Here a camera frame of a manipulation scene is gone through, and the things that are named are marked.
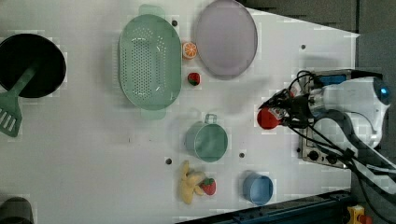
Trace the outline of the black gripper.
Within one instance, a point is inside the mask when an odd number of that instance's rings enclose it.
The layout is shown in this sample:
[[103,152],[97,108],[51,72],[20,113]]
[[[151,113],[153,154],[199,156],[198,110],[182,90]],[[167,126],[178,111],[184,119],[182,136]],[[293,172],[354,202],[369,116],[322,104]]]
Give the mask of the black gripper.
[[308,96],[299,95],[290,97],[290,91],[283,89],[274,94],[270,99],[259,106],[259,109],[265,107],[283,107],[285,110],[276,110],[275,118],[279,125],[308,125],[312,118],[308,106]]

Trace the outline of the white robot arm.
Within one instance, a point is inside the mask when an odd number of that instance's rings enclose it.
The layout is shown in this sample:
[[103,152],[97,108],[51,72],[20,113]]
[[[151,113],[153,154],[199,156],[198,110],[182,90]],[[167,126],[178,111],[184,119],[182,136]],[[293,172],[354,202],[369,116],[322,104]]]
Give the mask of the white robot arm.
[[390,106],[390,92],[378,77],[360,77],[293,93],[288,87],[259,107],[265,130],[278,125],[310,135],[302,138],[345,164],[358,177],[390,196],[395,194],[395,164],[376,147]]

